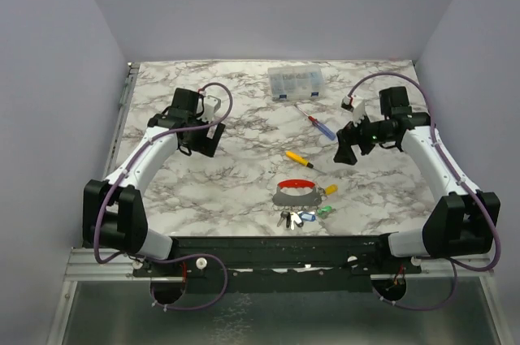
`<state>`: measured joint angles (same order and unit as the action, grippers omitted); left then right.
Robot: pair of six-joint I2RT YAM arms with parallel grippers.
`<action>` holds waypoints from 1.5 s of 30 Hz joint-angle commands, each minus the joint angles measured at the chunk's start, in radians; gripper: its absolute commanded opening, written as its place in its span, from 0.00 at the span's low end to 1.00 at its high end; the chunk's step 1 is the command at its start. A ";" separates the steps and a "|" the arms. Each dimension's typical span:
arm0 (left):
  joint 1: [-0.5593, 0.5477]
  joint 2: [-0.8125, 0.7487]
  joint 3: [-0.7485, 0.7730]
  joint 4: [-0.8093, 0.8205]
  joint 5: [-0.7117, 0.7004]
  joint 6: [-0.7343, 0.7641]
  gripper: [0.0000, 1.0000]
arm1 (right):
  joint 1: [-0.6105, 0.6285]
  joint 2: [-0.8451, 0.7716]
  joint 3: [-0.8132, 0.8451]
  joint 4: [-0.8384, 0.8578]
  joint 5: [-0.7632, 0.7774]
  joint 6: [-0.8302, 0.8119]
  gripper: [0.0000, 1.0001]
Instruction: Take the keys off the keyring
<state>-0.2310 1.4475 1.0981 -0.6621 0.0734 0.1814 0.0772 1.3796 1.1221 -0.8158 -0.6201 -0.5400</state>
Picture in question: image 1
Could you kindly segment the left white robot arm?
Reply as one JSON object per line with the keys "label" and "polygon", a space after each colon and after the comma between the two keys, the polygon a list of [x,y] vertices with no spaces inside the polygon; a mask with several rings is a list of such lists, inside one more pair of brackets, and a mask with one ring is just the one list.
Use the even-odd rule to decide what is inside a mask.
{"label": "left white robot arm", "polygon": [[90,180],[83,193],[82,236],[95,249],[97,262],[104,260],[101,247],[134,257],[151,259],[159,274],[179,268],[180,257],[172,251],[172,238],[150,229],[143,195],[165,161],[175,152],[213,157],[225,129],[216,114],[220,98],[205,88],[178,88],[171,104],[149,119],[138,146],[103,180]]}

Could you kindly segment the yellow key tag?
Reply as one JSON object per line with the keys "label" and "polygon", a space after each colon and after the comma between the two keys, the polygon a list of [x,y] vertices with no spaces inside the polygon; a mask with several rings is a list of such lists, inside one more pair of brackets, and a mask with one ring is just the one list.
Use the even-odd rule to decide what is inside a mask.
{"label": "yellow key tag", "polygon": [[333,193],[337,192],[338,187],[336,184],[331,184],[325,188],[318,187],[318,191],[322,196],[330,196]]}

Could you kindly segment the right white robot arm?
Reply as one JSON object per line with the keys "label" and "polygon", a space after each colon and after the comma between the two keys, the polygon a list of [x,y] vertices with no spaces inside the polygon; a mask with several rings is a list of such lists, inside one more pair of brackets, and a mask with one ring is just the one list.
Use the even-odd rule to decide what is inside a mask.
{"label": "right white robot arm", "polygon": [[403,257],[448,258],[489,252],[501,207],[497,195],[482,191],[464,174],[432,129],[430,115],[412,110],[406,88],[380,91],[379,102],[384,118],[372,122],[362,98],[343,99],[341,106],[352,119],[336,133],[339,148],[334,161],[355,165],[355,147],[363,155],[376,146],[399,149],[420,170],[436,204],[422,227],[388,235],[388,245],[373,253],[375,267],[391,273]]}

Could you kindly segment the blue key tag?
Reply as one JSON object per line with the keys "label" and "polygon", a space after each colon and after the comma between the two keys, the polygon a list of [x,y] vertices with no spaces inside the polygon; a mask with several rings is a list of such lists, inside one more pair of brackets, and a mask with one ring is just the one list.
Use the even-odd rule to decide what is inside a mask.
{"label": "blue key tag", "polygon": [[297,213],[297,216],[300,219],[300,223],[314,222],[316,220],[315,212],[301,211]]}

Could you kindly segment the green key tag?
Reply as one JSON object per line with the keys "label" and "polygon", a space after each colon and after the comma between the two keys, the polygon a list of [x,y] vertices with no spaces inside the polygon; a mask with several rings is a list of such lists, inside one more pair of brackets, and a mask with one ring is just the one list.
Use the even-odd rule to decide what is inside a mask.
{"label": "green key tag", "polygon": [[331,206],[325,206],[317,210],[317,215],[320,217],[325,217],[329,213],[333,211],[333,208]]}

